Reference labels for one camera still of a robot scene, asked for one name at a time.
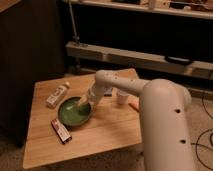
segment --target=wire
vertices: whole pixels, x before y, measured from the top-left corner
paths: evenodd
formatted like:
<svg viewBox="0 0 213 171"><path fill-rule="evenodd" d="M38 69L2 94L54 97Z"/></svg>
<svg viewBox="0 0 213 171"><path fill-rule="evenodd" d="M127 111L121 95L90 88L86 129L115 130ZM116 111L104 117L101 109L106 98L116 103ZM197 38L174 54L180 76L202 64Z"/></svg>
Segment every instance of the wire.
<svg viewBox="0 0 213 171"><path fill-rule="evenodd" d="M213 151L212 148L209 148L208 146L199 144L199 141L200 141L201 137L202 137L204 134L206 134L206 133L208 133L208 132L211 132L211 131L213 131L213 128L208 129L208 130L202 132L202 133L199 135L199 137L198 137L198 139L197 139L197 142L196 142L195 144L192 143L192 145L195 145L195 154L196 154L196 157L197 157L198 161L199 161L204 167L206 167L206 168L209 169L209 170L213 170L213 168L207 166L207 165L201 160L201 158L200 158L200 156L199 156L199 154L198 154L198 148L197 148L197 147L198 147L198 146L201 146L201 147L205 147L205 148L211 149L211 150ZM211 143L212 143L212 136L213 136L213 133L211 133L211 135L210 135L210 138L211 138L211 141L210 141L210 142L211 142Z"/></svg>
<svg viewBox="0 0 213 171"><path fill-rule="evenodd" d="M203 90L203 95L202 95L202 104L203 104L203 108L204 108L206 114L209 115L209 117L210 117L211 119L213 119L213 115L210 114L209 111L207 110L204 100L205 100L207 85L208 85L208 83L209 83L209 81L210 81L210 78L211 78L211 76L212 76L212 73L213 73L213 70L211 70L211 71L209 72L208 80L207 80L207 82L206 82L206 87L204 88L204 90Z"/></svg>
<svg viewBox="0 0 213 171"><path fill-rule="evenodd" d="M205 94L206 94L206 90L207 90L207 85L208 85L208 83L209 83L209 81L210 81L210 79L211 79L212 73L213 73L213 70L211 70L211 71L209 72L208 80L207 80L207 82L206 82L206 86L205 86L205 88L203 89L203 94L202 94L202 104L203 104L203 108L204 108L206 114L207 114L211 119L213 119L213 115L210 114L209 111L207 110L204 100L205 100ZM212 148L210 148L210 147L208 147L208 146L206 146L206 145L203 145L203 144L199 144L199 141L200 141L201 137L202 137L203 135L205 135L206 133L211 132L211 131L213 131L213 128L208 129L208 130L202 132L202 133L199 135L199 137L197 138L196 143L191 143L191 145L195 145L195 154L196 154L196 157L197 157L198 161L199 161L205 168L207 168L207 169L209 169L209 170L213 170L213 168L207 166L207 165L201 160L201 158L200 158L200 156L199 156L199 154L198 154L198 146L213 151L213 132L212 132L212 133L210 134L210 136L209 136L209 142L210 142Z"/></svg>
<svg viewBox="0 0 213 171"><path fill-rule="evenodd" d="M194 146L200 146L200 147L203 147L203 148L206 148L206 149L208 149L208 150L210 150L210 151L213 151L213 148L210 148L210 147L208 147L207 145L203 145L203 144L196 144L196 143L191 143L191 145L194 145Z"/></svg>

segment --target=cup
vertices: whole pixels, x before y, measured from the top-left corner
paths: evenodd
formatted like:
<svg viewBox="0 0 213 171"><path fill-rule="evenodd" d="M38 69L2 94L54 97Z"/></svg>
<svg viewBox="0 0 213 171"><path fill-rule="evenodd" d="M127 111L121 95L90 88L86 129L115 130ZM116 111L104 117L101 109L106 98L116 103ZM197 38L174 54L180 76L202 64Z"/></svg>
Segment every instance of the cup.
<svg viewBox="0 0 213 171"><path fill-rule="evenodd" d="M119 105L124 105L127 103L129 94L123 90L118 89L117 90L117 103Z"/></svg>

